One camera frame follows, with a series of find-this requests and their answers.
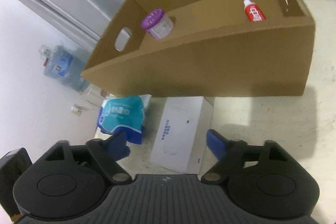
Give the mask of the purple lid air freshener jar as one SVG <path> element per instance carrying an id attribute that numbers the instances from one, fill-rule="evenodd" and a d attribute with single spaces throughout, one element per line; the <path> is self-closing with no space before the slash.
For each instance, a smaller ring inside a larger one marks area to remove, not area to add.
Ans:
<path id="1" fill-rule="evenodd" d="M 145 16 L 141 27 L 156 40 L 161 40 L 172 32 L 174 23 L 163 9 L 155 9 Z"/>

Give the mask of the red toothpaste tube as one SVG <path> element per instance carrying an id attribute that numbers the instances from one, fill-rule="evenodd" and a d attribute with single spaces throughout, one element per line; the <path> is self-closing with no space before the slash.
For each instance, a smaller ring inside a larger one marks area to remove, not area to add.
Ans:
<path id="1" fill-rule="evenodd" d="M 250 22 L 260 22 L 266 20 L 266 16 L 256 3 L 251 0 L 244 0 L 244 11 Z"/>

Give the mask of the blue wet wipes pack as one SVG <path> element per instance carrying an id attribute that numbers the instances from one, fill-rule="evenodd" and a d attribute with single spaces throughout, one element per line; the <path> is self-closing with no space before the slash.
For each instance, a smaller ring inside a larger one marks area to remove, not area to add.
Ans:
<path id="1" fill-rule="evenodd" d="M 113 135 L 122 130 L 133 144 L 142 143 L 142 132 L 151 95 L 110 97 L 103 101 L 97 118 L 97 127 L 104 134 Z"/>

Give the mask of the white flat box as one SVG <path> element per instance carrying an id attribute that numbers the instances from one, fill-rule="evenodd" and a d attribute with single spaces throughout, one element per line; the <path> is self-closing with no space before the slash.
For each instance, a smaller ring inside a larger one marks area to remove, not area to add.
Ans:
<path id="1" fill-rule="evenodd" d="M 214 106 L 206 97 L 169 97 L 150 162 L 185 174 L 198 174 Z"/>

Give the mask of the white water dispenser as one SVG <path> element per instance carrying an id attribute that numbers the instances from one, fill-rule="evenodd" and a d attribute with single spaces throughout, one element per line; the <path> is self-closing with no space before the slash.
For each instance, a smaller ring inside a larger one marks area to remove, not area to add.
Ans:
<path id="1" fill-rule="evenodd" d="M 101 107 L 104 100 L 109 97 L 113 97 L 113 95 L 93 84 L 90 84 L 84 91 L 80 92 L 80 98 L 82 100 L 98 109 Z"/>

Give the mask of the blue water jug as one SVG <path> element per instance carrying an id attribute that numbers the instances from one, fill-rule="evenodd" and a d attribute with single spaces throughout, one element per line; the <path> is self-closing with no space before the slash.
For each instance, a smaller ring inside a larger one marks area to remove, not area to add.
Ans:
<path id="1" fill-rule="evenodd" d="M 45 76 L 79 93 L 89 86 L 89 82 L 81 77 L 84 62 L 63 46 L 50 48 L 41 45 L 39 53 L 45 61 L 43 65 Z"/>

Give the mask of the brown cardboard box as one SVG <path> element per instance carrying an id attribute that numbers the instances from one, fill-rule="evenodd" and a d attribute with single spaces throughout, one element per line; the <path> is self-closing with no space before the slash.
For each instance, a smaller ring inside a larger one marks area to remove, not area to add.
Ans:
<path id="1" fill-rule="evenodd" d="M 315 22 L 303 0 L 251 0 L 266 20 L 250 22 L 244 0 L 125 0 L 82 77 L 116 96 L 301 96 Z M 172 32 L 141 27 L 163 9 Z"/>

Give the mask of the white wall socket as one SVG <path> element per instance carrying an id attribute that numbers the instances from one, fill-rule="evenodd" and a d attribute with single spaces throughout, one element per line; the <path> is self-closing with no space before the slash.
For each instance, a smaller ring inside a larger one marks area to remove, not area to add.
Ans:
<path id="1" fill-rule="evenodd" d="M 75 114 L 76 116 L 80 116 L 83 112 L 85 112 L 85 109 L 79 105 L 74 104 L 71 107 L 71 113 Z"/>

